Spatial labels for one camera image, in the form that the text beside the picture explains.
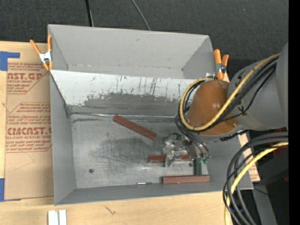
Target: yellow cable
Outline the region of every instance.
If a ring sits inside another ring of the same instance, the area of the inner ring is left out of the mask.
[[[237,88],[234,90],[234,92],[231,94],[231,96],[228,98],[228,100],[226,101],[226,103],[223,105],[223,107],[220,109],[220,111],[214,116],[214,118],[212,120],[210,120],[207,124],[201,126],[201,127],[193,127],[191,125],[188,124],[188,122],[185,120],[184,118],[184,112],[183,112],[183,104],[184,104],[184,100],[185,97],[188,93],[188,91],[190,90],[190,88],[196,84],[197,82],[203,81],[203,80],[207,80],[207,78],[201,78],[195,82],[193,82],[191,85],[188,86],[188,88],[185,90],[185,92],[182,95],[182,98],[180,100],[180,120],[181,122],[186,126],[186,128],[193,130],[193,131],[201,131],[204,130],[206,128],[208,128],[211,124],[213,124],[220,116],[221,114],[224,112],[224,110],[229,106],[229,104],[231,103],[231,101],[234,99],[235,95],[239,92],[239,90],[241,89],[241,87],[244,85],[244,83],[246,82],[246,80],[260,67],[262,67],[263,65],[265,65],[266,63],[268,63],[269,61],[271,61],[272,59],[276,58],[279,56],[278,54],[275,54],[273,56],[270,56],[269,58],[263,60],[262,62],[260,62],[258,65],[256,65],[244,78],[243,80],[239,83],[239,85],[237,86]]]
[[[288,142],[279,142],[277,144],[275,144],[273,147],[274,148],[270,148],[270,149],[267,149],[265,151],[262,151],[260,152],[259,154],[257,154],[242,170],[241,172],[239,173],[239,175],[235,178],[235,180],[233,181],[233,184],[231,185],[231,193],[233,194],[234,193],[234,190],[236,188],[236,186],[238,185],[239,181],[242,179],[242,177],[245,175],[245,173],[250,169],[250,167],[255,163],[257,162],[259,159],[261,159],[263,156],[267,155],[268,153],[276,150],[278,147],[281,147],[281,146],[286,146],[288,145],[289,143]],[[229,200],[229,196],[227,196],[226,198],[226,202],[228,204],[228,206],[230,206],[230,200]],[[230,213],[229,211],[227,210],[227,208],[225,207],[225,213],[224,213],[224,217],[225,217],[225,224],[226,225],[229,225],[231,224],[230,223]]]

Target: wooden block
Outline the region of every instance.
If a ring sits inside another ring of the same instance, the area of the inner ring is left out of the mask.
[[[180,155],[181,160],[191,160],[188,154]],[[149,163],[162,163],[165,162],[165,156],[162,155],[153,155],[148,157]]]
[[[163,183],[189,183],[189,182],[209,182],[209,175],[187,175],[187,176],[167,176],[163,177]]]
[[[126,127],[126,128],[129,128],[130,130],[133,130],[151,140],[155,140],[156,137],[157,137],[157,134],[132,122],[132,121],[129,121],[128,119],[126,118],[123,118],[122,116],[119,116],[119,115],[116,115],[113,117],[113,121]]]

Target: gray bin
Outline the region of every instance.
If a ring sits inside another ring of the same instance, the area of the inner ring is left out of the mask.
[[[193,174],[192,163],[166,168],[147,162],[179,132],[173,118],[186,87],[215,73],[208,36],[63,25],[49,25],[48,32],[55,204],[222,190],[240,148],[236,138],[208,144],[210,182],[162,184],[162,176]],[[114,123],[115,114],[157,139]],[[248,175],[240,187],[252,187]]]

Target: scratches on metal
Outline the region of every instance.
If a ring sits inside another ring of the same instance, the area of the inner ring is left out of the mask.
[[[182,95],[181,90],[184,90],[194,81],[192,79],[107,75],[58,70],[51,72],[66,103],[76,106],[85,106],[91,100],[108,102],[116,94],[139,97],[141,103],[149,101],[150,98],[178,102]],[[118,99],[121,102],[126,98],[119,96]]]

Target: brown wooden stick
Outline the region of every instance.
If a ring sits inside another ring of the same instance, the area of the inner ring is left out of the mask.
[[[156,133],[154,133],[154,132],[152,132],[152,131],[150,131],[150,130],[148,130],[148,129],[146,129],[146,128],[144,128],[144,127],[142,127],[142,126],[140,126],[140,125],[138,125],[138,124],[136,124],[132,121],[129,121],[128,119],[123,118],[122,116],[115,115],[113,117],[113,121],[120,124],[120,125],[122,125],[122,126],[124,126],[124,127],[126,127],[126,128],[129,128],[130,130],[133,130],[133,131],[135,131],[135,132],[137,132],[137,133],[139,133],[139,134],[141,134],[141,135],[143,135],[143,136],[145,136],[145,137],[147,137],[147,138],[149,138],[153,141],[157,137]]]

